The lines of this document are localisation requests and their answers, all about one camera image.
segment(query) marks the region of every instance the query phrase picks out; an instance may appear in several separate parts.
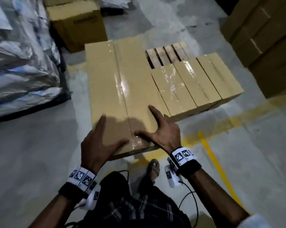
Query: box stack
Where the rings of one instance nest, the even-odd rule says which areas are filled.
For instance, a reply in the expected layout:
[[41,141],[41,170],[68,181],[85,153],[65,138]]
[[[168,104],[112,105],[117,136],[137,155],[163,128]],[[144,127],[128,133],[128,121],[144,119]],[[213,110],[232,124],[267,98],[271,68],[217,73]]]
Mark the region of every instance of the box stack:
[[44,0],[51,23],[71,53],[107,41],[100,7],[94,0]]
[[243,92],[218,54],[194,57],[185,42],[144,51],[139,37],[85,45],[91,121],[103,113],[103,142],[131,141],[113,159],[157,149],[135,130],[155,132],[151,104],[178,121],[217,107]]
[[265,97],[286,89],[286,0],[240,0],[221,32]]

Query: gray floor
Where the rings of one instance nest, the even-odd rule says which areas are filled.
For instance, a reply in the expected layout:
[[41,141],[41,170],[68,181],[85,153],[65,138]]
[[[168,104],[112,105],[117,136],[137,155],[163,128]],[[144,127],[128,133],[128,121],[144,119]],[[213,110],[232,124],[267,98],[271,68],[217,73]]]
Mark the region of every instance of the gray floor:
[[[274,228],[286,228],[286,98],[267,101],[251,73],[224,40],[219,24],[226,14],[214,0],[132,0],[123,16],[104,18],[109,39],[141,34],[146,49],[186,41],[195,55],[217,52],[245,90],[235,100],[179,122],[182,138],[204,169],[227,190],[197,132],[202,131],[236,194],[250,213],[259,213]],[[69,65],[85,53],[65,52]],[[69,69],[72,100],[0,124],[0,227],[26,227],[54,197],[71,169],[80,162],[80,142],[91,130],[85,69]],[[156,156],[162,170],[164,155]],[[100,171],[130,170],[136,194],[145,164],[155,153],[106,163]],[[185,187],[170,188],[163,171],[156,185],[177,204]],[[198,202],[200,214],[209,215]],[[181,209],[194,219],[194,202]],[[70,221],[80,220],[76,210]]]

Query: yellow painted stripe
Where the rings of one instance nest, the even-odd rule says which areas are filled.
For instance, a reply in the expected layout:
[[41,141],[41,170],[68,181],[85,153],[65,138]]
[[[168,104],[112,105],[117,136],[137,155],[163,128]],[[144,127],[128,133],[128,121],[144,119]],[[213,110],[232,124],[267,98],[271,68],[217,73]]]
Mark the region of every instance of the yellow painted stripe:
[[207,141],[204,139],[202,132],[198,132],[198,136],[201,140],[202,145],[204,146],[208,156],[210,157],[211,161],[213,162],[213,164],[215,165],[221,179],[223,180],[224,184],[226,185],[231,197],[242,207],[244,208],[243,204],[241,203],[241,200],[239,199],[239,197],[237,196],[234,188],[232,187],[232,184],[230,183],[230,181],[228,180],[222,166],[220,165],[220,163],[218,162],[216,156],[214,155],[214,153],[212,152],[210,146],[208,145]]

